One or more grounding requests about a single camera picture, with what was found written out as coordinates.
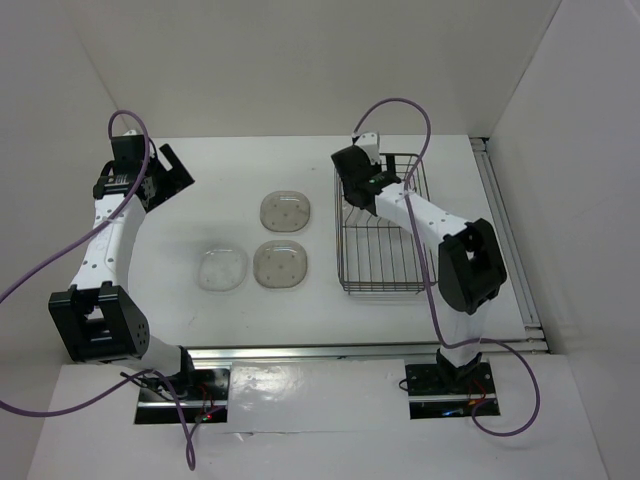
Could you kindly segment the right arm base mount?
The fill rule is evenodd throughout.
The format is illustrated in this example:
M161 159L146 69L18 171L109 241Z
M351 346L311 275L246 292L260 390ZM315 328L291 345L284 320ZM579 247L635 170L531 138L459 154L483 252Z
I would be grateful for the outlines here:
M461 380L447 383L436 363L409 363L398 387L408 396L411 420L499 416L490 363L482 360Z

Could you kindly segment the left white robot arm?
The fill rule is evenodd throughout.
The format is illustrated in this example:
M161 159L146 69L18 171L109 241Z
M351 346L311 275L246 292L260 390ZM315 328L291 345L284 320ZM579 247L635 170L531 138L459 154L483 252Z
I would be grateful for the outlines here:
M117 364L161 372L163 389L176 399L196 390L197 374L186 348L151 334L147 318L129 295L129 267L145 216L194 180L170 145L153 149L136 194L127 194L140 171L143 138L118 137L114 158L93 188L95 224L83 262L67 290L54 292L48 310L77 363Z

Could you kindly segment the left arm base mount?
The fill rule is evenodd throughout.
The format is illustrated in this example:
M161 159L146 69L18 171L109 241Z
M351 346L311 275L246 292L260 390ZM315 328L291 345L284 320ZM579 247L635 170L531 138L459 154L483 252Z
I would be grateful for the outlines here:
M228 421L229 366L197 369L191 373L189 386L174 385L183 416L188 425L222 424ZM154 375L134 380L138 400L136 425L179 424L179 414L169 389Z

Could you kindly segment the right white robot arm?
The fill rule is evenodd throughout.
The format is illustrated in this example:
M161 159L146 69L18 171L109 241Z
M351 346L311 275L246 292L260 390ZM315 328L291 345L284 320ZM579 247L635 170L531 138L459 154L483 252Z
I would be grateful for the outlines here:
M481 361L479 344L487 305L507 280L507 270L492 224L455 216L414 189L413 177L422 166L418 156L403 177L382 165L377 146L352 145L331 155L347 203L412 234L434 331L440 343L436 379L448 392L460 391ZM429 252L437 259L432 283ZM445 337L436 320L431 287L436 286L449 309L452 332Z

